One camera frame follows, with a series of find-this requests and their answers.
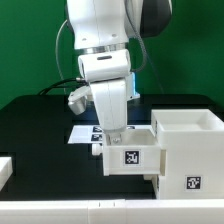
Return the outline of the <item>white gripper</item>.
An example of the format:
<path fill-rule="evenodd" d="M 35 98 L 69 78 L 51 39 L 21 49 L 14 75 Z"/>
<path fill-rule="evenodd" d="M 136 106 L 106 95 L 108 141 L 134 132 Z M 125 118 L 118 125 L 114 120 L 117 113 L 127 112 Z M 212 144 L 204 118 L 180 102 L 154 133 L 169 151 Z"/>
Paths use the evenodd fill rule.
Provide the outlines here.
<path fill-rule="evenodd" d="M 70 93 L 68 105 L 79 115 L 86 110 L 87 97 L 91 95 L 102 130 L 110 135 L 112 144 L 121 142 L 127 126 L 127 93 L 124 78 L 94 82 Z"/>

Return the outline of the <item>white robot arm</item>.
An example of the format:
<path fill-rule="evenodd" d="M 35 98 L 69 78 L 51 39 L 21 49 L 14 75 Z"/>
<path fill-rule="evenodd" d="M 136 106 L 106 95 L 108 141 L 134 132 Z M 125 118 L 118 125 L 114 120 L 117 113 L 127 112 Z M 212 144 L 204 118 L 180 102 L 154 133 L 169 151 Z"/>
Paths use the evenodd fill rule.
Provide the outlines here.
<path fill-rule="evenodd" d="M 67 0 L 67 12 L 87 83 L 70 93 L 69 106 L 80 114 L 91 98 L 104 135 L 118 144 L 127 126 L 133 75 L 126 44 L 159 35 L 171 19 L 171 0 Z"/>

